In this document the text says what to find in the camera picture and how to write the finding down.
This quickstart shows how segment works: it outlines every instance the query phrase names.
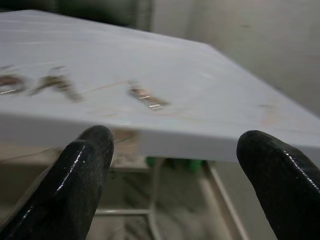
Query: metal stand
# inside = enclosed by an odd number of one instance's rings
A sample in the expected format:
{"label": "metal stand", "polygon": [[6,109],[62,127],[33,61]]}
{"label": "metal stand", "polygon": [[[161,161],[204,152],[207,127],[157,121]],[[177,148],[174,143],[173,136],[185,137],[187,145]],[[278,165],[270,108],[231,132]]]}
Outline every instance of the metal stand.
{"label": "metal stand", "polygon": [[157,211],[157,198],[159,191],[159,178],[161,166],[164,163],[164,158],[157,158],[152,168],[152,185],[150,204],[148,209],[100,209],[95,211],[96,217],[102,216],[127,216],[127,215],[147,215],[148,223],[154,240],[162,240],[161,233],[159,231],[156,211]]}

